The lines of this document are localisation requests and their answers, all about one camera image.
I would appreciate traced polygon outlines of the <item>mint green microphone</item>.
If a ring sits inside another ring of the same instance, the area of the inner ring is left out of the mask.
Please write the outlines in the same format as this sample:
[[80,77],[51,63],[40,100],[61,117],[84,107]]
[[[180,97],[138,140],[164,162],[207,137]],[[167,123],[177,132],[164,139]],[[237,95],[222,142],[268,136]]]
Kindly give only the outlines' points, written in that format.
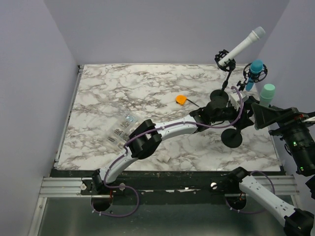
[[260,105],[269,107],[271,101],[274,98],[275,89],[276,87],[273,84],[264,85],[259,95]]

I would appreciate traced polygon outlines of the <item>black round-base microphone stand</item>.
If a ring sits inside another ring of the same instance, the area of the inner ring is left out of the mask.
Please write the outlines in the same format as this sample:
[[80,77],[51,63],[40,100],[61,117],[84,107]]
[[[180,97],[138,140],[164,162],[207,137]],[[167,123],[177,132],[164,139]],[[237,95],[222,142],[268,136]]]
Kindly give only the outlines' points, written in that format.
[[252,95],[250,95],[243,104],[243,110],[241,112],[240,118],[232,125],[234,129],[229,128],[222,132],[221,140],[227,147],[229,148],[239,147],[243,141],[241,131],[247,127],[254,125],[254,121],[252,119],[253,103],[259,104],[259,101],[255,99]]

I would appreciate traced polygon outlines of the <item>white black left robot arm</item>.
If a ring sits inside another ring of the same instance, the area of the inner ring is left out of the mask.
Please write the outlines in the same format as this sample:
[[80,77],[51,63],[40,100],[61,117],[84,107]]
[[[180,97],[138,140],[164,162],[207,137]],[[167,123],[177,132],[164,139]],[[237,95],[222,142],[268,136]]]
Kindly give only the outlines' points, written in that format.
[[214,96],[202,108],[189,115],[170,122],[154,123],[151,119],[142,122],[129,136],[123,151],[104,169],[97,169],[92,175],[92,188],[98,194],[104,194],[113,188],[112,183],[127,167],[137,160],[143,160],[154,154],[161,142],[188,134],[217,128],[215,122],[228,121],[223,126],[222,142],[229,148],[242,144],[241,118],[245,111],[246,95],[243,92],[224,96]]

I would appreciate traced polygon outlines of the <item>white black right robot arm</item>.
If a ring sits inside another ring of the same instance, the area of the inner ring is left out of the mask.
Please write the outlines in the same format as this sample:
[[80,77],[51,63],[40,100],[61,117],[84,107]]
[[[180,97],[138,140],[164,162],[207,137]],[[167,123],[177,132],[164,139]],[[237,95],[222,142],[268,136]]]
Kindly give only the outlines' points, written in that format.
[[[295,107],[282,109],[276,106],[252,104],[255,125],[265,128],[277,124],[278,128],[269,130],[271,136],[284,141],[287,153],[292,157],[297,175],[308,177],[311,197],[315,196],[315,141],[309,128],[315,123],[314,112],[305,113]],[[273,191],[264,187],[252,173],[242,167],[231,171],[224,182],[233,193],[249,194],[264,207],[283,227],[287,236],[313,236],[315,234],[315,215],[297,208],[279,198]]]

